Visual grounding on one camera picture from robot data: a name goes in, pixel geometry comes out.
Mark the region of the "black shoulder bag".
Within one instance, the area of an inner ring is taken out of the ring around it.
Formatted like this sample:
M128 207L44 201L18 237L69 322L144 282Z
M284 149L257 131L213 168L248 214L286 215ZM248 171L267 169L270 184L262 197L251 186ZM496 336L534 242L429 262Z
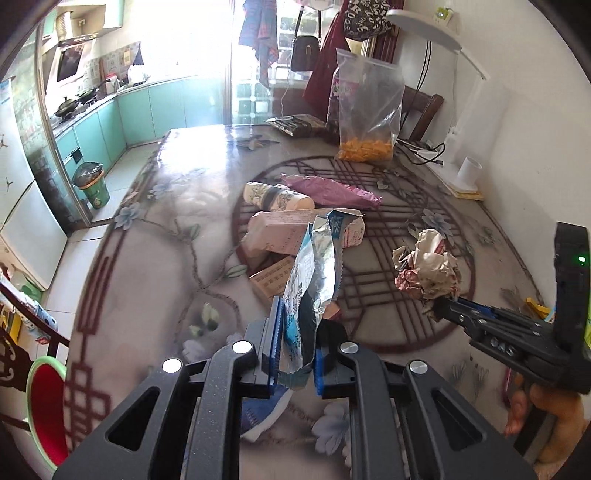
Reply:
M311 72L318 62L320 43L322 40L322 15L318 12L318 35L300 34L301 21L304 18L305 7L301 6L294 27L293 49L291 50L290 71L295 73Z

